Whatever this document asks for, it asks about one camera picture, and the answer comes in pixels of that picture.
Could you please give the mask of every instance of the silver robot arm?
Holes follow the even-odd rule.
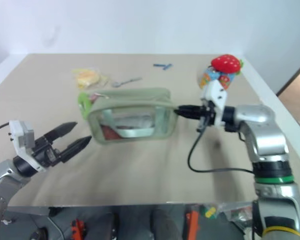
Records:
[[[35,140],[33,129],[23,121],[10,121],[10,140],[17,156],[0,163],[0,223],[11,198],[23,188],[33,175],[44,172],[60,162],[67,162],[83,150],[91,136],[83,137],[60,152],[53,141],[69,133],[76,122],[67,122]]]
[[[252,203],[253,229],[263,240],[300,239],[300,192],[289,165],[286,138],[265,105],[225,106],[227,92],[213,80],[202,90],[202,106],[182,105],[175,112],[200,120],[199,129],[224,127],[244,135],[252,163],[257,200]]]

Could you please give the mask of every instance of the strawberry toy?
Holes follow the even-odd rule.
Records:
[[[227,89],[235,78],[235,75],[240,74],[242,67],[243,62],[233,55],[225,54],[218,56],[211,61],[211,66],[203,73],[199,86],[202,88],[210,81],[219,80],[223,88]]]

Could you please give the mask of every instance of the table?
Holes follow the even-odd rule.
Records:
[[[78,125],[54,146],[62,150],[90,134],[77,104],[79,90],[73,69],[96,67],[115,81],[142,77],[121,88],[164,87],[176,105],[199,105],[197,74],[215,55],[151,54],[30,54],[0,85],[0,124],[18,119],[31,123],[38,138],[59,124]],[[172,63],[167,71],[154,63]],[[227,105],[259,104],[241,74],[228,89]],[[91,141],[66,164],[36,174],[11,200],[10,206],[102,206],[162,203],[230,203],[255,198],[253,176],[244,172],[195,173],[187,156],[198,133],[198,122],[179,118],[166,140],[102,146]],[[0,130],[0,162],[15,156]],[[300,158],[290,146],[290,164],[300,186]],[[210,127],[192,155],[198,169],[251,169],[246,147],[235,133]]]

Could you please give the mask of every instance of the clear pouch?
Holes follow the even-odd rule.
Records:
[[[165,88],[98,90],[78,97],[83,118],[101,144],[164,139],[176,125],[176,108]]]

